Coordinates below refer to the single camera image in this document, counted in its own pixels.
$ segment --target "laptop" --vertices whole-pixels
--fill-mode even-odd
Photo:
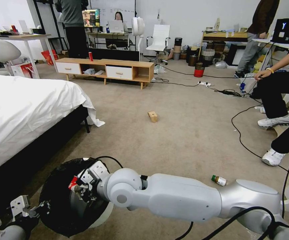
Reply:
[[[124,25],[121,20],[108,21],[110,33],[124,33]]]
[[[289,18],[277,20],[272,42],[289,44]]]

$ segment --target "standing person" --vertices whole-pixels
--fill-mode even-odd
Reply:
[[[248,29],[248,43],[239,62],[234,77],[242,78],[257,62],[261,48],[253,38],[266,38],[270,25],[277,12],[280,0],[261,0]]]
[[[255,79],[268,118],[258,121],[261,127],[273,127],[278,124],[289,125],[289,112],[282,99],[282,93],[289,93],[289,72],[275,72],[289,65],[289,54],[265,71],[258,72]],[[289,153],[289,127],[271,144],[271,149],[262,161],[271,166],[280,164],[285,154]]]
[[[121,13],[121,12],[116,12],[116,14],[115,14],[115,20],[121,20],[121,21],[122,21],[122,24],[123,24],[123,26],[124,26],[124,31],[125,31],[125,32],[128,31],[127,25],[126,25],[126,23],[124,23],[124,18],[122,17],[122,13]]]
[[[55,2],[56,10],[63,15],[70,58],[88,58],[87,38],[82,18],[82,10],[87,6],[88,0],[56,0]]]

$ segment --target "gray pants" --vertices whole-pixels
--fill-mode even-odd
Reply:
[[[261,48],[258,47],[258,42],[252,40],[253,38],[259,38],[259,35],[248,33],[248,43],[239,62],[237,72],[249,71],[257,63]]]

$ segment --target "white drawer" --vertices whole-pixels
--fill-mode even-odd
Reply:
[[[132,68],[106,66],[107,78],[132,80]]]
[[[71,73],[71,74],[81,74],[80,67],[78,63],[59,63],[56,62],[58,72],[60,73]]]

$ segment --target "white sneaker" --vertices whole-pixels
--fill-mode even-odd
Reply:
[[[278,153],[272,148],[262,157],[262,162],[270,166],[277,166],[280,164],[285,154]]]
[[[266,118],[258,121],[260,127],[274,127],[279,124],[289,125],[289,115],[279,118]]]

